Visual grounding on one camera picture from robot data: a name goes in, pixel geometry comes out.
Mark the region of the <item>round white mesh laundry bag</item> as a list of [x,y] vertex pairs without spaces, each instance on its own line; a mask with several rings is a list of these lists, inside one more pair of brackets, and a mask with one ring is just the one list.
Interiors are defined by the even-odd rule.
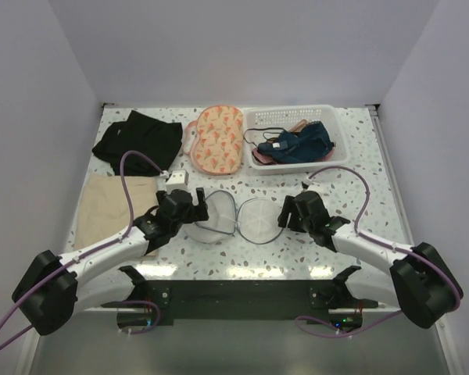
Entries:
[[265,245],[283,231],[277,223],[281,207],[265,198],[251,198],[238,205],[231,193],[218,190],[206,197],[206,204],[208,220],[183,226],[194,241],[213,244],[238,235],[254,245]]

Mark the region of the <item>tulip print mesh laundry bag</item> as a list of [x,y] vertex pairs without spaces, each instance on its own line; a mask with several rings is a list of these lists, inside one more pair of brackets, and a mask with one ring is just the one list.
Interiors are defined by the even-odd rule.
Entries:
[[184,130],[183,153],[206,174],[232,175],[241,167],[243,114],[230,105],[204,109]]

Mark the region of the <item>navy blue lace bra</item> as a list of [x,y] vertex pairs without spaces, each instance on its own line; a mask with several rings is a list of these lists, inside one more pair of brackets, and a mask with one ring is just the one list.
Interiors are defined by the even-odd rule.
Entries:
[[334,151],[335,143],[321,121],[310,122],[290,140],[289,164],[317,163],[325,161]]

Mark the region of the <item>black garment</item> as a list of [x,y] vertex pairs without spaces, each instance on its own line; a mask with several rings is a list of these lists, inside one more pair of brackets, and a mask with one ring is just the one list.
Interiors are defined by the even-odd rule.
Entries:
[[120,174],[120,160],[128,151],[149,157],[161,170],[173,164],[182,148],[181,123],[166,123],[136,111],[125,121],[112,123],[92,152]]

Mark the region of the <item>white plastic basket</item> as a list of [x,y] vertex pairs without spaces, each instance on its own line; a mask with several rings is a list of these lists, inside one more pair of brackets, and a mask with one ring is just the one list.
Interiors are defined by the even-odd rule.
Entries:
[[350,159],[345,127],[330,105],[247,110],[243,141],[248,165],[262,175],[341,166]]

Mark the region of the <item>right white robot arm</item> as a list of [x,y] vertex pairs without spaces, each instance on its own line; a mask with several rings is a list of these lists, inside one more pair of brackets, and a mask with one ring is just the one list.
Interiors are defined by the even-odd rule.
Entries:
[[382,302],[424,329],[460,307],[464,292],[434,246],[399,244],[363,232],[355,221],[330,216],[315,191],[286,196],[277,223],[382,273],[369,282],[345,279],[337,283],[332,296],[340,306],[349,307],[358,299]]

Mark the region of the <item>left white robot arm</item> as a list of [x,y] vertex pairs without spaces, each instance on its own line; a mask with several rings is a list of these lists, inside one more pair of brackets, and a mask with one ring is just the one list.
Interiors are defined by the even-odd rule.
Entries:
[[159,191],[158,205],[134,219],[122,233],[93,248],[55,255],[47,250],[34,258],[18,283],[12,300],[41,336],[62,327],[81,301],[82,287],[104,272],[126,261],[167,245],[182,225],[209,219],[204,189],[190,192]]

